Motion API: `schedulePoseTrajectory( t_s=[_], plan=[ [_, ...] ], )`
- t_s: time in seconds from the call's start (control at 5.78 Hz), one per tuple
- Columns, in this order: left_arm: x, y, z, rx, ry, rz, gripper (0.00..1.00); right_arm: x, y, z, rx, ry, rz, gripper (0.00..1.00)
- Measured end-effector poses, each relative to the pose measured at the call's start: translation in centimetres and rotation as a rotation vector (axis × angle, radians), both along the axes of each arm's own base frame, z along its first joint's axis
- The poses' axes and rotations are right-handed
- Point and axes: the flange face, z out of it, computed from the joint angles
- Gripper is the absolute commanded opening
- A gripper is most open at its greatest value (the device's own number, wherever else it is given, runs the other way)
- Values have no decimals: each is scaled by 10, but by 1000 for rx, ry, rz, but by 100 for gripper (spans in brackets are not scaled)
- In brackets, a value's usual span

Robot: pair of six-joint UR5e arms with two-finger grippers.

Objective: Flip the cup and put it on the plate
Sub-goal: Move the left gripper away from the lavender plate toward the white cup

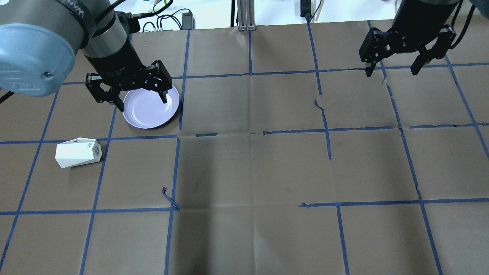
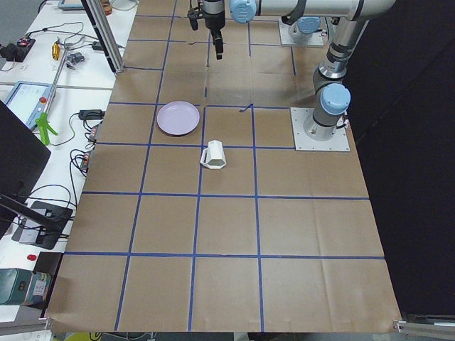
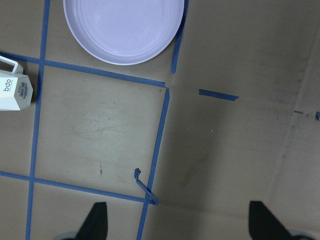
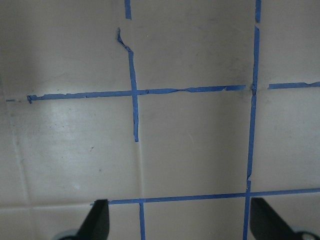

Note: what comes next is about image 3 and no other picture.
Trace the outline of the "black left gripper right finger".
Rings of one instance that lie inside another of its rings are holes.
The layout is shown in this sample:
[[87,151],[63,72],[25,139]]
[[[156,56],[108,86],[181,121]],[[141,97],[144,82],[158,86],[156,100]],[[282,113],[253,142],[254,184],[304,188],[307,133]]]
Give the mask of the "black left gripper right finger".
[[261,201],[250,201],[248,231],[252,240],[294,240],[294,237]]

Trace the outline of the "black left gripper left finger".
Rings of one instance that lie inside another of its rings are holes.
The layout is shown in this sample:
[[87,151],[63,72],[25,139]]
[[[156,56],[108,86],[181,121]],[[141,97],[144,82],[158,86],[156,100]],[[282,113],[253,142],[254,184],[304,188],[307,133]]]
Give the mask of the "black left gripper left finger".
[[108,211],[106,202],[96,202],[75,236],[75,240],[106,240]]

